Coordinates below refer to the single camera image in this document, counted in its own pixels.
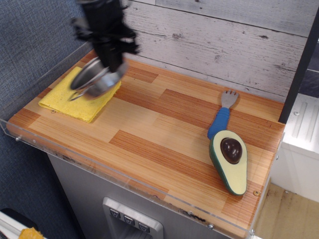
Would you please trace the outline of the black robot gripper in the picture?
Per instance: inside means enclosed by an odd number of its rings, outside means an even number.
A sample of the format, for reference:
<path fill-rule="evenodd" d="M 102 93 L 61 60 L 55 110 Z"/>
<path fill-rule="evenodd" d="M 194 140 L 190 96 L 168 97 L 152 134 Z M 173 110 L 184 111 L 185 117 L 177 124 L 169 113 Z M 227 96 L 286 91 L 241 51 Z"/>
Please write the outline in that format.
<path fill-rule="evenodd" d="M 71 26 L 78 39 L 95 43 L 93 48 L 104 67 L 112 73 L 123 64 L 123 53 L 137 54 L 136 33 L 124 23 L 120 0 L 78 0 L 84 17 L 72 18 Z"/>

